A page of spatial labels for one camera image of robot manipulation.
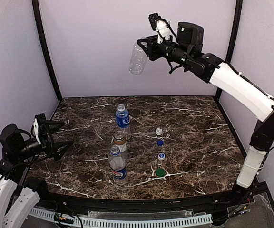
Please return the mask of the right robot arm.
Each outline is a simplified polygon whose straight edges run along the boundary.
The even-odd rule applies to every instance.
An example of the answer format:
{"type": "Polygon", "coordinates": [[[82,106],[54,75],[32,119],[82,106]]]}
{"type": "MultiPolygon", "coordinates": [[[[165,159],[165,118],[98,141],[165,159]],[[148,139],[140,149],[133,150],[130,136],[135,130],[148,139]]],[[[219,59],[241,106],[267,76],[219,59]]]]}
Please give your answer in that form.
{"type": "Polygon", "coordinates": [[[202,53],[204,29],[196,24],[179,22],[176,40],[169,23],[158,19],[151,23],[157,35],[137,40],[146,56],[155,61],[161,57],[177,68],[190,71],[202,81],[225,91],[257,118],[242,169],[235,187],[248,189],[262,169],[269,152],[274,149],[274,97],[260,89],[241,72],[211,54],[202,53]]]}

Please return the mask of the white bottle cap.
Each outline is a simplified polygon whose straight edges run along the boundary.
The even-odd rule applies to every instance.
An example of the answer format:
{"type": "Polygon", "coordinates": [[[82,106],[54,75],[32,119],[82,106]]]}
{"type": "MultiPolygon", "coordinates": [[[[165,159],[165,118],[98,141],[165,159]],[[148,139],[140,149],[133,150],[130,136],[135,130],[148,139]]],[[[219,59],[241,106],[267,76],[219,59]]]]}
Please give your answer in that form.
{"type": "Polygon", "coordinates": [[[160,128],[160,127],[156,128],[155,133],[156,133],[157,136],[161,136],[163,134],[162,128],[160,128]]]}

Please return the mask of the green cap coffee bottle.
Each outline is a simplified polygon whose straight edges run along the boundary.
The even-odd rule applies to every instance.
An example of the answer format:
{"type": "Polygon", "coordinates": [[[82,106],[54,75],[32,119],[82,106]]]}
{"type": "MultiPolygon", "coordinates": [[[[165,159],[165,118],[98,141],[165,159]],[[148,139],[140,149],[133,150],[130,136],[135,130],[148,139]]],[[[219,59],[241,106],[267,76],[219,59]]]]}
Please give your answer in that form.
{"type": "Polygon", "coordinates": [[[128,159],[127,140],[122,131],[117,131],[114,134],[114,145],[116,145],[124,160],[128,159]]]}

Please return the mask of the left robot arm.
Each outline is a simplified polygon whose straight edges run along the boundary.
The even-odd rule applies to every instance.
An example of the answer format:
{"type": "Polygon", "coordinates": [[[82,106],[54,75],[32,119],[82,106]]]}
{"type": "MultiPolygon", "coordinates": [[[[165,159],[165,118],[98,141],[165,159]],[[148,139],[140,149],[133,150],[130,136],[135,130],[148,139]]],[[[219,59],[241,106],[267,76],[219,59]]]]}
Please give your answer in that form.
{"type": "Polygon", "coordinates": [[[44,113],[34,117],[31,131],[12,123],[0,134],[0,228],[20,228],[32,208],[48,197],[48,185],[36,177],[23,179],[33,164],[53,158],[58,161],[73,141],[55,142],[53,134],[63,121],[46,119],[44,113]]]}

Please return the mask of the clear white cap bottle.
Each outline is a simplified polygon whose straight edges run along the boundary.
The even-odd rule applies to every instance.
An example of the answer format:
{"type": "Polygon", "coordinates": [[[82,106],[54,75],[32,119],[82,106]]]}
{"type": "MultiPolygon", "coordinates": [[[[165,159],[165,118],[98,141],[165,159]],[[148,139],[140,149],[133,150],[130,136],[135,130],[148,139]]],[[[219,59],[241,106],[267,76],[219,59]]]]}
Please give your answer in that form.
{"type": "Polygon", "coordinates": [[[135,42],[133,46],[132,56],[129,65],[129,72],[134,75],[140,75],[143,73],[148,57],[143,49],[135,42]]]}

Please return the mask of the blue label water bottle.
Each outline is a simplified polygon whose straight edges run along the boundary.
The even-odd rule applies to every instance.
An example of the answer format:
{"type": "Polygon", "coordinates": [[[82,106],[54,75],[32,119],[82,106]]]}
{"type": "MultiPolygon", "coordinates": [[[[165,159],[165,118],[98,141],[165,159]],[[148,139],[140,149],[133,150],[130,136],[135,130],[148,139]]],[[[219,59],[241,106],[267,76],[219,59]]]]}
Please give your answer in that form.
{"type": "Polygon", "coordinates": [[[124,134],[125,138],[129,140],[131,138],[130,116],[124,104],[117,106],[116,122],[119,130],[124,134]]]}

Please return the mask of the green bottle cap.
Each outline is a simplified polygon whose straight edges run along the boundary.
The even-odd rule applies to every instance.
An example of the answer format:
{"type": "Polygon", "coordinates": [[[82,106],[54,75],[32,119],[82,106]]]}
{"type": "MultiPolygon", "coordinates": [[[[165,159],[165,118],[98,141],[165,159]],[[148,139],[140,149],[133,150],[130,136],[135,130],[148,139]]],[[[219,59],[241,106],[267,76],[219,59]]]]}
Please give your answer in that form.
{"type": "Polygon", "coordinates": [[[166,171],[163,168],[158,168],[156,169],[155,174],[158,177],[164,177],[166,174],[166,171]]]}

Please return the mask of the Pepsi label bottle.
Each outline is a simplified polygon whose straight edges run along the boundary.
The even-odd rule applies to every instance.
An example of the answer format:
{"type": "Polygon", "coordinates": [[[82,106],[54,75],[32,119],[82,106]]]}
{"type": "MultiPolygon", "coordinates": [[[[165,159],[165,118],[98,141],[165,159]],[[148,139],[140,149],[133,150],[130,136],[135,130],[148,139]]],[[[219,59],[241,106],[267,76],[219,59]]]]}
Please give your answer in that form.
{"type": "Polygon", "coordinates": [[[127,182],[126,162],[122,157],[120,149],[116,145],[111,146],[109,149],[108,163],[114,182],[117,185],[125,185],[127,182]]]}

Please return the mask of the dark blue bottle cap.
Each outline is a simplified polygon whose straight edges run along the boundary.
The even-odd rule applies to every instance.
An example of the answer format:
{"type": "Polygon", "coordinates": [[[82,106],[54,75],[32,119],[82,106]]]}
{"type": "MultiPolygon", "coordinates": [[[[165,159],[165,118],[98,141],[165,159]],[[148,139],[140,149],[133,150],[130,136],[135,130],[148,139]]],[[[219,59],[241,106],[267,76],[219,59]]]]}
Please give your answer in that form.
{"type": "Polygon", "coordinates": [[[164,142],[162,140],[158,140],[157,144],[158,144],[158,146],[162,146],[164,144],[164,142]]]}

